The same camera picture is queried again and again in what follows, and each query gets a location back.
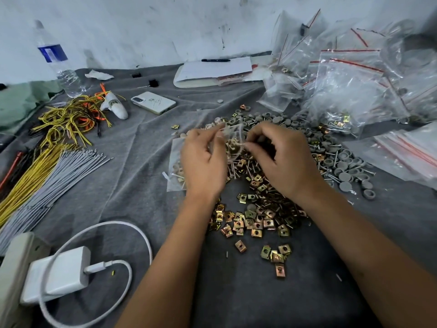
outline clear bottle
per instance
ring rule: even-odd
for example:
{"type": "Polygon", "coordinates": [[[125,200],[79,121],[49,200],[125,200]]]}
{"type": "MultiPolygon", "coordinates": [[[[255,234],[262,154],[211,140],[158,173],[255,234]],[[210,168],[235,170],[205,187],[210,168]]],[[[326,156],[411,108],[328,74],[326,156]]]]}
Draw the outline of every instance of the clear bottle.
{"type": "Polygon", "coordinates": [[[37,47],[46,62],[56,73],[60,86],[71,98],[76,98],[85,91],[85,87],[72,70],[65,52],[58,41],[44,28],[41,21],[35,20],[34,36],[37,47]]]}

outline bundle of gray cable ties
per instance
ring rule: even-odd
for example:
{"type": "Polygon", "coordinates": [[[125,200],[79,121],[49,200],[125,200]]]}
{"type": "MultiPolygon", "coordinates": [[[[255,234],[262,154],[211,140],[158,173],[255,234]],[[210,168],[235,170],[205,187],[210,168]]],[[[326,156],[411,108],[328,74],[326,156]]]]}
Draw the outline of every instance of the bundle of gray cable ties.
{"type": "Polygon", "coordinates": [[[64,193],[111,159],[97,154],[97,150],[65,150],[41,188],[12,214],[0,230],[0,255],[6,253],[15,236],[35,228],[64,193]]]}

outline sheet of paper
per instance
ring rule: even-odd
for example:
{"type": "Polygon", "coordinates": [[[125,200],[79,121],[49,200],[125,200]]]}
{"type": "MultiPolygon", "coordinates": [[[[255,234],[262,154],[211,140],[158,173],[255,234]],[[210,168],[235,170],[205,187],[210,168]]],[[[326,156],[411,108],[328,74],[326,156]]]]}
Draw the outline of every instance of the sheet of paper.
{"type": "Polygon", "coordinates": [[[217,78],[236,75],[243,72],[251,72],[252,63],[250,57],[232,59],[230,62],[188,62],[182,67],[176,81],[198,78],[217,78]]]}

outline blue bottle label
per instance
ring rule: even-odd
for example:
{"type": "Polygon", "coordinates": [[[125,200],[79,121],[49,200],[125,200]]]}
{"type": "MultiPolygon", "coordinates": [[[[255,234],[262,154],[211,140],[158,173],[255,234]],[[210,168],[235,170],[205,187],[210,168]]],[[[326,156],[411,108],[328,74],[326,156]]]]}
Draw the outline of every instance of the blue bottle label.
{"type": "Polygon", "coordinates": [[[42,56],[46,59],[47,63],[60,62],[68,60],[60,44],[38,47],[42,56]]]}

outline smartphone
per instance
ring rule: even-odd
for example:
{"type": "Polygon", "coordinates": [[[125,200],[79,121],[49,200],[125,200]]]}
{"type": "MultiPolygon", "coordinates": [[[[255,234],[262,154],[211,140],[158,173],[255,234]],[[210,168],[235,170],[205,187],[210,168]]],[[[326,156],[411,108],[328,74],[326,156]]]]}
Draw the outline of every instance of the smartphone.
{"type": "Polygon", "coordinates": [[[132,103],[151,111],[156,115],[161,115],[167,110],[176,106],[176,101],[161,97],[158,94],[152,92],[144,92],[140,95],[131,98],[132,103]]]}

